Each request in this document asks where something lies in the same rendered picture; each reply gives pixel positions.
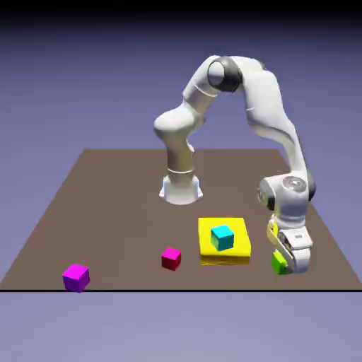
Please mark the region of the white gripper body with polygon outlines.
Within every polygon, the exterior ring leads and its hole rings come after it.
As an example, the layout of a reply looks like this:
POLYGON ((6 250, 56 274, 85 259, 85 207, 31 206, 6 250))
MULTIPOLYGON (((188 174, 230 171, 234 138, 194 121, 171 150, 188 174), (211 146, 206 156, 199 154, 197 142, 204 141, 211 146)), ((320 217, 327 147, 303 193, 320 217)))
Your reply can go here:
POLYGON ((295 273, 308 270, 311 256, 311 237, 302 223, 283 221, 271 215, 267 224, 267 237, 282 254, 288 267, 295 273))

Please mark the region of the small green cube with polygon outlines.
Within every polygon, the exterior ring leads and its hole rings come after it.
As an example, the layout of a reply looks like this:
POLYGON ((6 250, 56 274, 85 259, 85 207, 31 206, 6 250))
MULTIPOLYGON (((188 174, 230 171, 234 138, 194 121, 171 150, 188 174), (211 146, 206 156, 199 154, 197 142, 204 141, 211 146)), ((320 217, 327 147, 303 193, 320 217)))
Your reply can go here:
POLYGON ((275 250, 272 254, 271 266, 278 275, 284 275, 288 271, 288 263, 278 250, 275 250))

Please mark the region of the small cyan cube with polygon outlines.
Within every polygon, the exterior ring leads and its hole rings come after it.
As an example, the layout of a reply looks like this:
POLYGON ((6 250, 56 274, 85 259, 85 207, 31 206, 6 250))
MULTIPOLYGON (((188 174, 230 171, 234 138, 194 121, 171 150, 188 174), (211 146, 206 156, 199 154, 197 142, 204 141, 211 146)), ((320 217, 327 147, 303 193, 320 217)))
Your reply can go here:
POLYGON ((235 233, 226 224, 211 229, 211 244, 218 252, 233 248, 234 237, 235 233))

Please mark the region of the small magenta cube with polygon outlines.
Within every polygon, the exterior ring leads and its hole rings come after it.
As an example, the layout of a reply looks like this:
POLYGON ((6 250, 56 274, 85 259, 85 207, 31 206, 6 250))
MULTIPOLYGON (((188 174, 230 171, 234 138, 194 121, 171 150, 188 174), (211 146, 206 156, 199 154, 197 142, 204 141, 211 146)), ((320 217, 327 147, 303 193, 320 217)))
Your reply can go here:
POLYGON ((181 263, 181 251, 173 247, 167 247, 161 256, 161 266, 164 269, 175 271, 181 263))

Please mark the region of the small purple cube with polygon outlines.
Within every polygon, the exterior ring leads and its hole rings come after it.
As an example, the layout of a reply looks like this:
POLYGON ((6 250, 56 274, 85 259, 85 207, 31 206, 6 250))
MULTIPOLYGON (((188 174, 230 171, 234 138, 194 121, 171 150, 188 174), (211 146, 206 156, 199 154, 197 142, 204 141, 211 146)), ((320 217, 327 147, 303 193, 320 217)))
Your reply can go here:
POLYGON ((64 271, 62 278, 66 290, 81 293, 90 282, 89 268, 72 264, 64 271))

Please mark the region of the large yellow box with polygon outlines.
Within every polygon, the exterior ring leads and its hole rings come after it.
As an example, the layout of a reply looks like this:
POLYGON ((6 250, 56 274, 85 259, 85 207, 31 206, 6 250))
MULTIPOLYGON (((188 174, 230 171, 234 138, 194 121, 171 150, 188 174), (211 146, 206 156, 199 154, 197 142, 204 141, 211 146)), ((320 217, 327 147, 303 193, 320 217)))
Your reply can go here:
POLYGON ((248 264, 251 256, 251 243, 244 218, 241 217, 202 217, 198 220, 199 254, 202 265, 248 264), (235 233, 234 246, 218 252, 211 244, 211 229, 226 224, 235 233))

